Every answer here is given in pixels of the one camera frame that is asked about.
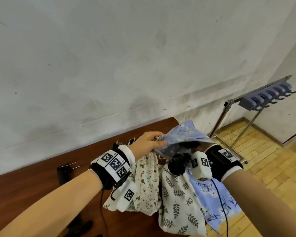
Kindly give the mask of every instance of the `black cable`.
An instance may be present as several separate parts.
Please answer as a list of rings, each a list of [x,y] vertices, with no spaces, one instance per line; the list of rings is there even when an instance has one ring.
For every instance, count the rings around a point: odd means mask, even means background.
[[[225,209],[224,209],[224,207],[223,207],[223,205],[222,205],[222,200],[221,200],[221,198],[220,198],[220,194],[219,194],[219,191],[218,191],[218,189],[217,189],[217,186],[216,186],[216,184],[215,184],[215,182],[213,181],[213,179],[210,179],[212,182],[213,182],[213,184],[214,184],[214,186],[215,186],[215,188],[216,188],[216,190],[217,190],[217,194],[218,194],[218,197],[219,197],[219,200],[220,200],[220,204],[221,204],[221,206],[222,206],[222,211],[224,212],[224,214],[225,214],[225,218],[226,218],[226,225],[227,225],[227,234],[226,234],[226,237],[228,237],[228,219],[227,219],[227,215],[226,215],[226,212],[225,212]]]
[[[108,178],[108,179],[106,180],[106,183],[105,183],[104,186],[103,186],[102,194],[101,194],[101,200],[100,200],[100,212],[101,212],[102,220],[103,220],[103,222],[104,222],[104,226],[105,226],[106,237],[109,237],[109,230],[108,230],[108,227],[107,227],[107,225],[106,225],[106,222],[105,222],[105,219],[104,219],[104,215],[103,215],[103,211],[102,211],[102,200],[103,200],[104,190],[105,190],[106,184],[108,183],[109,179],[110,179],[110,178]]]

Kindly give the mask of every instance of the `metal frame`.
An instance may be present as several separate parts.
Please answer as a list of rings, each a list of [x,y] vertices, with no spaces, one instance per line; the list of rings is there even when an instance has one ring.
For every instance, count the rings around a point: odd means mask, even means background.
[[[223,111],[222,111],[220,117],[218,118],[218,120],[217,120],[217,122],[216,122],[216,124],[215,124],[215,126],[214,126],[214,128],[213,128],[213,130],[212,130],[211,133],[209,134],[209,137],[210,137],[211,139],[213,139],[213,138],[215,138],[215,137],[218,138],[221,142],[223,142],[223,143],[228,147],[229,150],[231,150],[232,152],[234,152],[234,153],[239,157],[241,163],[246,163],[246,164],[247,164],[248,161],[247,161],[242,155],[240,155],[236,150],[234,150],[233,147],[234,147],[234,145],[238,142],[238,140],[243,136],[243,134],[245,133],[245,131],[251,126],[251,124],[252,124],[252,123],[257,119],[257,117],[261,114],[261,112],[264,110],[264,107],[262,107],[262,108],[258,111],[258,113],[255,115],[255,117],[254,117],[254,118],[253,118],[253,119],[247,124],[247,126],[245,127],[245,129],[239,134],[239,136],[237,137],[237,139],[236,139],[231,145],[229,145],[227,142],[225,142],[223,139],[221,139],[218,135],[216,135],[216,131],[217,131],[218,127],[219,127],[220,124],[222,123],[223,119],[225,118],[227,112],[230,110],[231,106],[232,106],[234,103],[239,102],[239,101],[241,100],[242,97],[244,97],[244,96],[246,96],[246,95],[249,95],[249,94],[251,94],[251,93],[254,93],[254,92],[256,92],[256,91],[259,91],[259,90],[261,90],[261,89],[263,89],[263,88],[265,88],[265,87],[268,87],[268,86],[270,86],[270,85],[272,85],[272,84],[274,84],[274,83],[283,82],[283,81],[288,81],[291,77],[292,77],[292,75],[285,76],[285,77],[282,78],[282,79],[279,79],[279,80],[274,81],[274,82],[272,82],[272,83],[269,83],[269,84],[267,84],[267,85],[265,85],[265,86],[262,86],[262,87],[260,87],[260,88],[258,88],[258,89],[255,89],[255,90],[253,90],[253,91],[247,92],[247,93],[245,93],[245,94],[243,94],[243,95],[240,95],[240,96],[238,96],[238,97],[236,97],[236,98],[233,98],[233,99],[230,99],[230,100],[226,101],[225,104],[224,104],[224,109],[223,109]]]

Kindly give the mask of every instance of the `white plastic device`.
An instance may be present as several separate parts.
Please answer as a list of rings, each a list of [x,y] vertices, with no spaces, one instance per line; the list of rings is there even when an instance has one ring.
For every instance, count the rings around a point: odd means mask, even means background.
[[[196,151],[192,154],[192,176],[194,179],[205,181],[213,177],[207,155]]]
[[[116,191],[112,194],[115,198],[116,208],[124,212],[133,200],[135,193],[137,192],[137,185],[131,181],[126,180]]]

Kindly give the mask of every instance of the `person's left hand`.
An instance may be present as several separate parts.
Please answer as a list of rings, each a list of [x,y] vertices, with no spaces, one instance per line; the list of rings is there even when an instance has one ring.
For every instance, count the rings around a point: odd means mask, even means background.
[[[156,136],[163,135],[159,131],[145,132],[139,137],[133,144],[129,146],[130,150],[135,156],[137,161],[144,155],[148,154],[153,148],[160,148],[167,144],[166,140],[163,141],[152,141]]]

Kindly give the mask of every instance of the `person's right arm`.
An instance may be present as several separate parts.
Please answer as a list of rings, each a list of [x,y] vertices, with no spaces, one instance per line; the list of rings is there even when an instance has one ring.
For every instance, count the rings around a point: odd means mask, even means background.
[[[296,237],[296,213],[251,174],[237,170],[223,182],[264,237]]]

